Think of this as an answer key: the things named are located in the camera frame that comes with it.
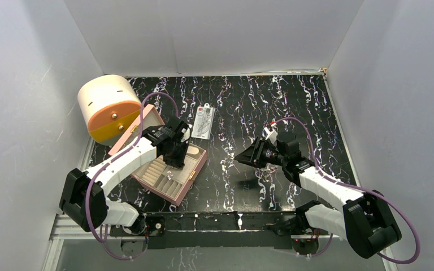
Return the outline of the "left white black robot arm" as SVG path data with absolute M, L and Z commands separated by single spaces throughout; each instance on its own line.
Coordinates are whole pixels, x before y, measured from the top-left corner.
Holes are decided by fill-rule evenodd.
M 101 225 L 123 226 L 133 235 L 146 228 L 144 213 L 127 202 L 115 202 L 108 194 L 144 164 L 162 158 L 181 169 L 189 147 L 192 126 L 175 116 L 163 125 L 139 129 L 137 138 L 102 163 L 84 171 L 71 170 L 64 183 L 59 208 L 85 232 Z

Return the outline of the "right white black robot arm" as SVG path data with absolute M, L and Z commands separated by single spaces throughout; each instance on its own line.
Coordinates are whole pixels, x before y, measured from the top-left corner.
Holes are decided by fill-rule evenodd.
M 389 205 L 380 199 L 380 194 L 363 193 L 325 180 L 315 164 L 301 154 L 299 141 L 290 132 L 257 137 L 235 160 L 254 168 L 280 166 L 290 182 L 330 205 L 313 200 L 296 209 L 292 223 L 304 234 L 314 229 L 336 234 L 365 259 L 402 238 Z

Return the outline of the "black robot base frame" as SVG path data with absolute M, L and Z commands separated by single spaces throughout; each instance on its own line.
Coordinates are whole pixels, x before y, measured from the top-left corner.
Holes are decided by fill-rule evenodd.
M 181 247 L 268 247 L 301 255 L 326 244 L 324 230 L 304 229 L 294 211 L 149 212 L 136 232 L 112 226 L 110 236 L 147 241 L 151 250 Z

